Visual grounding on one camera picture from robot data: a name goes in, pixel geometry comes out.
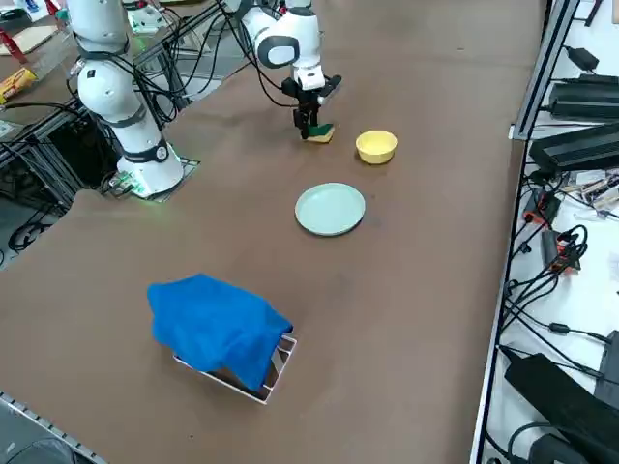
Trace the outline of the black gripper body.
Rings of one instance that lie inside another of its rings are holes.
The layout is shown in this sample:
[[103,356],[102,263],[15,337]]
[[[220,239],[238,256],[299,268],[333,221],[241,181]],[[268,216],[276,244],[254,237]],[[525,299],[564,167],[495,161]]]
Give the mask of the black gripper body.
[[286,96],[295,99],[298,102],[297,107],[299,109],[319,108],[338,89],[341,82],[342,76],[335,74],[326,77],[323,87],[314,90],[303,90],[300,84],[291,77],[288,77],[281,83],[281,91]]

